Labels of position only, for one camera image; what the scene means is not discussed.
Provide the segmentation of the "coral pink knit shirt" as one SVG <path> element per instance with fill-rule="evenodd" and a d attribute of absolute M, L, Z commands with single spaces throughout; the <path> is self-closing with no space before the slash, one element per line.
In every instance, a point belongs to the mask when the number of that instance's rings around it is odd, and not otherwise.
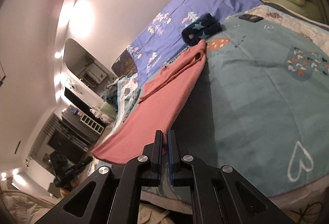
<path fill-rule="evenodd" d="M 206 42 L 201 40 L 145 83 L 136 107 L 92 154 L 107 163 L 123 165 L 154 142 L 156 131 L 167 133 L 204 69 L 205 51 Z"/>

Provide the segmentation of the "pile of dark clothes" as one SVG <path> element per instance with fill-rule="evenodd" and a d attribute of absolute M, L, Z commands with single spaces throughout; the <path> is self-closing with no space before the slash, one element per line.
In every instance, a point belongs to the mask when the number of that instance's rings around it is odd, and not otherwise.
<path fill-rule="evenodd" d="M 118 84 L 112 83 L 107 85 L 103 90 L 101 98 L 104 102 L 110 104 L 114 109 L 118 110 Z"/>

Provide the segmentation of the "white ladder shelf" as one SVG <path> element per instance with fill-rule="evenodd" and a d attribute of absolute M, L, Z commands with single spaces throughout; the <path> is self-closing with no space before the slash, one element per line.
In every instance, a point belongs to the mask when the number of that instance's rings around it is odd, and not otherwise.
<path fill-rule="evenodd" d="M 92 130 L 94 133 L 98 134 L 99 136 L 102 135 L 104 131 L 104 127 L 100 125 L 98 122 L 93 120 L 90 116 L 83 114 L 80 118 L 80 122 Z"/>

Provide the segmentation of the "white rabbit figure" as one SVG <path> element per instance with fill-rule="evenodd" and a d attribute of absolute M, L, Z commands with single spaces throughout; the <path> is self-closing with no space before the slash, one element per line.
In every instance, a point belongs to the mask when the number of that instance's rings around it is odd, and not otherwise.
<path fill-rule="evenodd" d="M 97 118 L 102 120 L 102 122 L 108 122 L 110 120 L 110 117 L 103 113 L 99 108 L 92 106 L 90 109 L 90 112 Z"/>

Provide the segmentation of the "teal patterned blanket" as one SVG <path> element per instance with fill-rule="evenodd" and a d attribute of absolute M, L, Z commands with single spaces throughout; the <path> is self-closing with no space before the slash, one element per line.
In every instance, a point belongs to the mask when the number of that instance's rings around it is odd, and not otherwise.
<path fill-rule="evenodd" d="M 169 130 L 268 197 L 328 187 L 328 55 L 282 25 L 239 16 L 205 40 L 204 69 Z"/>

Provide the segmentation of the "dark headboard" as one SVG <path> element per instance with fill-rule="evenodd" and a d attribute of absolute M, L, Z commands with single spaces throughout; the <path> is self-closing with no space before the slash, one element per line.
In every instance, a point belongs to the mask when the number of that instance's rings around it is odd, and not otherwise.
<path fill-rule="evenodd" d="M 130 77 L 137 73 L 137 67 L 135 65 L 134 59 L 131 57 L 127 49 L 125 49 L 114 61 L 111 69 L 118 77 Z"/>

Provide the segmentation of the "navy star fleece blanket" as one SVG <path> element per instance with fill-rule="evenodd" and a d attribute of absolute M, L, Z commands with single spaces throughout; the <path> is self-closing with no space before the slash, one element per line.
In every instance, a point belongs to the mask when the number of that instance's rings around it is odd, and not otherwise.
<path fill-rule="evenodd" d="M 201 40 L 206 40 L 221 32 L 222 26 L 216 17 L 210 13 L 203 14 L 189 24 L 181 33 L 182 40 L 188 46 L 195 46 Z"/>

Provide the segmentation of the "white quilted bed cover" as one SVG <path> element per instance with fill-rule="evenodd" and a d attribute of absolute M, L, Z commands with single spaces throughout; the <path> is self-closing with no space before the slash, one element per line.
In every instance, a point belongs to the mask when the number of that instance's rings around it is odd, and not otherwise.
<path fill-rule="evenodd" d="M 263 17 L 292 30 L 314 43 L 328 55 L 328 25 L 315 22 L 283 7 L 276 9 L 270 5 L 259 5 L 245 13 Z"/>

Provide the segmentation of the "blue tree print sheet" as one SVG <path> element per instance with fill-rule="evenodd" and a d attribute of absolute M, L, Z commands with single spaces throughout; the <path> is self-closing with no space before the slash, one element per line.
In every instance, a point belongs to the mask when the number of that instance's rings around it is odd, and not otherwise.
<path fill-rule="evenodd" d="M 262 0 L 172 0 L 127 47 L 137 67 L 138 85 L 186 48 L 181 32 L 203 14 L 222 23 L 261 4 Z"/>

